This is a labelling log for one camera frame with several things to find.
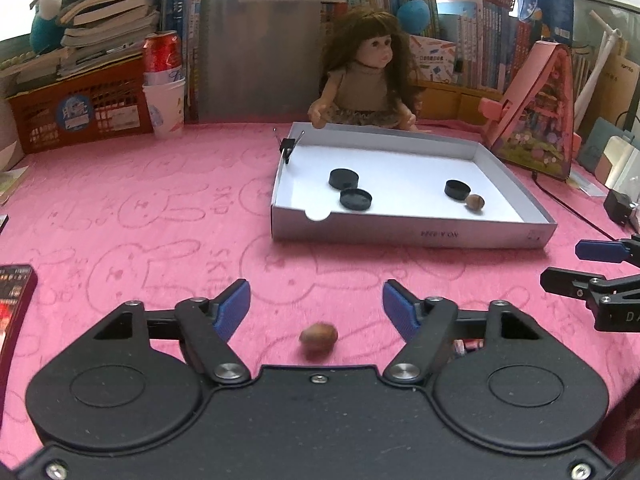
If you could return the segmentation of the small brown hazelnut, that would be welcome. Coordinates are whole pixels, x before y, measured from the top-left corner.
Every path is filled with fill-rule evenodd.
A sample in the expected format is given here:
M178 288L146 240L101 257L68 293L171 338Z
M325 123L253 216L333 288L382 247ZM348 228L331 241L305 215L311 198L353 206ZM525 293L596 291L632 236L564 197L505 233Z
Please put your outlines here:
M337 328L330 323L314 323L299 334L298 341L302 355L307 359L320 359L328 356L338 339Z

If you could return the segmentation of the black round cap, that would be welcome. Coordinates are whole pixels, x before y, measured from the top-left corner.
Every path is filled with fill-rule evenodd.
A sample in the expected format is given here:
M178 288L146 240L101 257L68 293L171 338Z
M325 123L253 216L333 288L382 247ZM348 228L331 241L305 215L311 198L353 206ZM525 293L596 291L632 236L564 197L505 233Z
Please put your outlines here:
M464 202L470 193L471 188L465 182L450 179L445 183L445 194L453 200Z

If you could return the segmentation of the small black cap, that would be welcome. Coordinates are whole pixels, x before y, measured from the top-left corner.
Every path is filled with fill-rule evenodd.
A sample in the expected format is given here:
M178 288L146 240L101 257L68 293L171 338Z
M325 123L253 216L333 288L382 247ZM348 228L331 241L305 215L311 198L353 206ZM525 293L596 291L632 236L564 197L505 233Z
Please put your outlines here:
M366 211L371 207L372 195L362 188L345 188L341 190L340 204L348 210Z

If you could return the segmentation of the small black round lid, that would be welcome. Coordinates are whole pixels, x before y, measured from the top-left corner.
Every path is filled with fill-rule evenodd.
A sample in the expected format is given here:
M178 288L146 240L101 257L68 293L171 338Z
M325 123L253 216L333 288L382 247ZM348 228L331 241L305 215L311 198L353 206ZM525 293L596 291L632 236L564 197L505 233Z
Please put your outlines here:
M356 171L347 168L335 168L330 171L329 186L337 191L356 188L359 183L359 176Z

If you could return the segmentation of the black power adapter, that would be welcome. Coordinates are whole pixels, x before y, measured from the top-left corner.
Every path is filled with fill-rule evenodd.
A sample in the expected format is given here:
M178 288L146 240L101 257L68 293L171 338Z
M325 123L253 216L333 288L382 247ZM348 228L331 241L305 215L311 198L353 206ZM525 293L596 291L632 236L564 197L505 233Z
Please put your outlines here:
M619 226L626 226L636 204L627 194L609 190L603 202L603 208L612 222Z

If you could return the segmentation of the pink towel mat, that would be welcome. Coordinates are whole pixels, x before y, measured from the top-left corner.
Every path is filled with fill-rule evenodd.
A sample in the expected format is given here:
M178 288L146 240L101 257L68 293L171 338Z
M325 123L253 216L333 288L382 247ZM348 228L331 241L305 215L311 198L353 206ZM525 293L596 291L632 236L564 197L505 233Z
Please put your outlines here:
M4 206L3 263L28 263L38 286L11 365L1 457L21 463L39 441L25 410L40 367L122 301L166 309L213 297L237 278L252 288L250 313L232 347L251 370L297 364L299 333L334 324L333 364L384 365L401 340L381 304L394 278L416 295L439 295L467 309L506 299L587 361L618 402L639 375L639 338L599 333L578 301L547 295L548 266L610 278L629 266L580 261L583 238L621 237L598 198L538 178L527 181L558 227L540 252L422 247L276 244L269 206L279 159L277 125L191 128L183 138L130 136L32 156L25 180Z

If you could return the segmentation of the pink triangular toy house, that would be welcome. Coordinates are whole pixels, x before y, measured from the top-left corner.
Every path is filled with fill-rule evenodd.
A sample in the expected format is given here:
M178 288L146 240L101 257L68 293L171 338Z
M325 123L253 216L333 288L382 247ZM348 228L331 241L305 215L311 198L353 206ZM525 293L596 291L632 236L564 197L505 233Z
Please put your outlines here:
M483 98L482 138L503 162L564 181L579 141L574 133L573 69L564 44L538 41L499 101Z

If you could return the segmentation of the grey cardboard tray box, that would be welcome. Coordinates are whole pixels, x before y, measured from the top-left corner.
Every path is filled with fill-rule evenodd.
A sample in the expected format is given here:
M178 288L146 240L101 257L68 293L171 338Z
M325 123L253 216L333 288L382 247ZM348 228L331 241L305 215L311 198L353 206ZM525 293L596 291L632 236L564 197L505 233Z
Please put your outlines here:
M271 197L276 240L422 247L537 249L556 222L526 186L477 142L431 133L327 125L305 130L290 162L281 159ZM372 195L366 211L340 204L330 171L347 168L357 188ZM465 182L485 200L470 211L445 194L445 183Z

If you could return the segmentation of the red makeup palette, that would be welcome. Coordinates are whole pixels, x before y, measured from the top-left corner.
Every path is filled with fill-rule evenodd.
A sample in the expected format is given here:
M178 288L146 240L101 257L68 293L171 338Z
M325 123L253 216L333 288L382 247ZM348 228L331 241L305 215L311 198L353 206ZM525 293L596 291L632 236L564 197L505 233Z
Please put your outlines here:
M15 346L37 283L38 276L30 264L8 264L1 267L0 415L4 413Z

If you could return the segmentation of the small black binder clip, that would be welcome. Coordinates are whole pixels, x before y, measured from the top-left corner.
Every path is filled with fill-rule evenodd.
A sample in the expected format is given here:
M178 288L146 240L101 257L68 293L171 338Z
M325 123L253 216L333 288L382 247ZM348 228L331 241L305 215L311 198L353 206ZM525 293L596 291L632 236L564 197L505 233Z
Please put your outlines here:
M286 136L281 136L280 131L277 128L273 128L272 133L278 141L280 157L285 165L287 165L291 160L291 156L296 146L303 139L306 131L290 131Z

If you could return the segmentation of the white lamp stand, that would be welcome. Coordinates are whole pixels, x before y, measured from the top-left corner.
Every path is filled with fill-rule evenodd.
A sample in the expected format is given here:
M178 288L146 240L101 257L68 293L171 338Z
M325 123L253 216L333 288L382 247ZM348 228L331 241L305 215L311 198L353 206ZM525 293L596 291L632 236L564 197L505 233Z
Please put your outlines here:
M608 57L611 52L617 46L618 42L623 38L622 33L618 28L610 26L595 10L591 10L589 15L596 21L596 23L603 29L603 35L598 50L596 62L593 65L593 69L582 88L582 91L578 93L578 97L574 104L574 131L577 131L582 124L582 120L586 114L587 108L593 96L594 89L598 83L600 73L604 69Z

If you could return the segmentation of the yellow wooden drawer box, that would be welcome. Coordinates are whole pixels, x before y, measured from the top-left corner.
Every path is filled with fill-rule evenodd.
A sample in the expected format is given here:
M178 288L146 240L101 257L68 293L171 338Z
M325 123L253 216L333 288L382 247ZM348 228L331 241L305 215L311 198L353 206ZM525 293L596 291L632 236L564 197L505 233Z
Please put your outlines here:
M433 81L421 81L418 88L418 116L421 119L460 120L476 126L484 125L486 122L486 118L480 112L480 100L486 98L500 101L502 98L502 94L495 90L470 89Z

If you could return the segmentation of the white paper cup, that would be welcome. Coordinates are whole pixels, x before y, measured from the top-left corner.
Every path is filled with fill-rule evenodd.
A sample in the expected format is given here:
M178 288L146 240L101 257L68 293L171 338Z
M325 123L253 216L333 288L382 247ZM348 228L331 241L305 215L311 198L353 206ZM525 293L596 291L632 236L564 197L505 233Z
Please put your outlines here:
M143 86L154 136L157 139L180 138L184 127L184 87L179 79L168 84Z

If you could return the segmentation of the row of shelf books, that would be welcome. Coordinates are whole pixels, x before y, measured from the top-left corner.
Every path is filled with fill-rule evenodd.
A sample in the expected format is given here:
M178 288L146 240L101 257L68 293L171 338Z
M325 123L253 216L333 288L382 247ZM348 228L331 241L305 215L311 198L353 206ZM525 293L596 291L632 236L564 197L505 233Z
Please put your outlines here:
M410 0L346 0L396 16ZM421 35L457 45L454 82L503 92L538 40L574 41L574 0L515 0L512 10L485 0L424 0L431 23Z

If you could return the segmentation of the colourful stationery box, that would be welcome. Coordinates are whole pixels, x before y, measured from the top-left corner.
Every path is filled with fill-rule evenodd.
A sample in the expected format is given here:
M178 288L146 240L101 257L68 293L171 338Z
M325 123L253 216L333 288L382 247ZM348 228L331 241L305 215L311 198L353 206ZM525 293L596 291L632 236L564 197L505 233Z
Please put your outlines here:
M409 36L410 52L418 81L452 84L457 45L453 42L423 36Z

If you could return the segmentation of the brown haired doll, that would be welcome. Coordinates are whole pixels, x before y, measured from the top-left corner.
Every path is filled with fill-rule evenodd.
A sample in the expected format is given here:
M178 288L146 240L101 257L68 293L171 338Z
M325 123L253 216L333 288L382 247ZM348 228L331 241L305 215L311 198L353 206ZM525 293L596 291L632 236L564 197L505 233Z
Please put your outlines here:
M329 124L416 131L414 62L396 16L353 8L334 24L321 58L314 128Z

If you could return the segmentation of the red cola can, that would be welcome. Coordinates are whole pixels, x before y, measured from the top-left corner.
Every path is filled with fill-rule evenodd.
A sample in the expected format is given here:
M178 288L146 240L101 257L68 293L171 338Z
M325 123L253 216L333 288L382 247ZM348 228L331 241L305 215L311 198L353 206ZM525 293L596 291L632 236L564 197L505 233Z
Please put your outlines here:
M173 30L147 36L142 51L146 86L170 84L183 78L181 42Z

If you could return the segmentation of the blue plush ball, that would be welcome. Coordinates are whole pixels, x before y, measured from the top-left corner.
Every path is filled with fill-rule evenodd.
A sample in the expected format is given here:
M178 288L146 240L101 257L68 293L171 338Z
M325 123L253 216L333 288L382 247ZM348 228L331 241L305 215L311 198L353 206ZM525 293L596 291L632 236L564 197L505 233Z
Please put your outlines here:
M410 0L399 7L396 18L406 34L421 36L431 23L431 11L424 0Z

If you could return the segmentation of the grey metal bin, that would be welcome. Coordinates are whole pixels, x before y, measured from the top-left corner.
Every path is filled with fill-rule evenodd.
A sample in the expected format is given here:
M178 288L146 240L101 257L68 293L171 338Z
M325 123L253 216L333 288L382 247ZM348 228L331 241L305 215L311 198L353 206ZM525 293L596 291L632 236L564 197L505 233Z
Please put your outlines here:
M200 122L303 119L319 93L326 0L201 0Z

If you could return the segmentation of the stack of books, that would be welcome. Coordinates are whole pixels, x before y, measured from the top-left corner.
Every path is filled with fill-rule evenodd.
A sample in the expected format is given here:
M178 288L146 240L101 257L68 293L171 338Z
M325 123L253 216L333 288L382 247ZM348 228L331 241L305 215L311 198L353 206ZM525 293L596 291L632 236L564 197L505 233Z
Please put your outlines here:
M63 0L56 20L64 28L60 47L1 60L1 87L18 92L91 72L137 55L160 21L160 0Z

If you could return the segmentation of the blue white plush toy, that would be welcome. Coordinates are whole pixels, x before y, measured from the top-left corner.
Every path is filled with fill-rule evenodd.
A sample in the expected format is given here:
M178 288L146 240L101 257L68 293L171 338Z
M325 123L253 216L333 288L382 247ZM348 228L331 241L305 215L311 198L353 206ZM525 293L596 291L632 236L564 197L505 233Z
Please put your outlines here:
M32 0L35 10L29 44L35 54L45 54L60 47L64 28L56 21L62 10L63 0Z

